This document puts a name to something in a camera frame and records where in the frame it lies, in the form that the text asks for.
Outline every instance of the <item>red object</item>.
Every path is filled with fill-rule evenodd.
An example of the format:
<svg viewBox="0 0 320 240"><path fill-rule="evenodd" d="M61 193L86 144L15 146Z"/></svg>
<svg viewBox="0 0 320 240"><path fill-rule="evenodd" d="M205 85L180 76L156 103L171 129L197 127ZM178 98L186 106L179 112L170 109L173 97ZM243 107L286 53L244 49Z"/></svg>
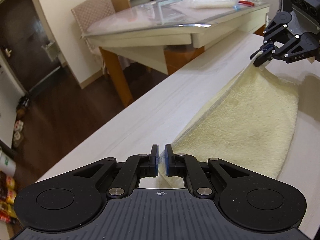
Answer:
<svg viewBox="0 0 320 240"><path fill-rule="evenodd" d="M244 5L254 6L254 3L249 2L249 1L240 1L239 3L244 4Z"/></svg>
<svg viewBox="0 0 320 240"><path fill-rule="evenodd" d="M3 221L7 224L15 224L16 223L16 219L15 218L12 218L6 214L4 214L2 211L0 211L0 221Z"/></svg>

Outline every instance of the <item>plastic bag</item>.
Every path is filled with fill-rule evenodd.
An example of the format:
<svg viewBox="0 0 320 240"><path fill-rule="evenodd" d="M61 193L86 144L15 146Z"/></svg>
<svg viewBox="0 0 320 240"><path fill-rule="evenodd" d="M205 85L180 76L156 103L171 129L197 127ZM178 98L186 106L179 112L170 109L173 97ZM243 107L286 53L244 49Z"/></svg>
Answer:
<svg viewBox="0 0 320 240"><path fill-rule="evenodd" d="M240 0L183 0L179 5L185 8L230 8L238 4Z"/></svg>

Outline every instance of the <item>wooden table leg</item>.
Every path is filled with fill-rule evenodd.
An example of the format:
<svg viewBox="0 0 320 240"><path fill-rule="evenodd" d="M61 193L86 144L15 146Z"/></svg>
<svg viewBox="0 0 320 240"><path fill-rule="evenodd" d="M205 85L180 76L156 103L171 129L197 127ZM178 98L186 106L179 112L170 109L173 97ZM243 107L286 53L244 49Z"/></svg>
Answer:
<svg viewBox="0 0 320 240"><path fill-rule="evenodd" d="M168 46L164 50L164 57L167 63L168 74L172 75L180 68L188 64L191 60L204 53L204 46L195 49L192 46L175 45Z"/></svg>
<svg viewBox="0 0 320 240"><path fill-rule="evenodd" d="M122 71L118 55L113 52L99 48L106 63L106 68L109 71L111 80L113 81L114 86L118 92L118 95L124 105L124 107L129 106L133 103L133 97L129 89L127 80L125 79L124 73Z"/></svg>

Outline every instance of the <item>glass tabletop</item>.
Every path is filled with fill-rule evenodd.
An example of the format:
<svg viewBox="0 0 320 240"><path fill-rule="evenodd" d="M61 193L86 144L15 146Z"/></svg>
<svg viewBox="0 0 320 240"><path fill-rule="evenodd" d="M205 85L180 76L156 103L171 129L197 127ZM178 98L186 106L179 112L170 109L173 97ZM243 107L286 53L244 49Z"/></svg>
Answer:
<svg viewBox="0 0 320 240"><path fill-rule="evenodd" d="M84 36L108 35L168 27L209 27L217 19L236 11L252 10L246 5L230 8L190 8L191 0L157 0L120 11L93 23ZM256 6L267 3L259 2Z"/></svg>

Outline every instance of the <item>yellow towel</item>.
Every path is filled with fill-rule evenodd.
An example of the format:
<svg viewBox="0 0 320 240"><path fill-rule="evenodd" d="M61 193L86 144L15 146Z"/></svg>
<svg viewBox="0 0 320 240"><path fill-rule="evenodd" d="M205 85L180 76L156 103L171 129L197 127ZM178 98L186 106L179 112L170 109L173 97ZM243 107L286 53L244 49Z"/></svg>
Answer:
<svg viewBox="0 0 320 240"><path fill-rule="evenodd" d="M298 111L298 88L250 63L212 98L172 143L175 154L207 162L217 157L276 178L288 153ZM183 187L165 176L161 187Z"/></svg>

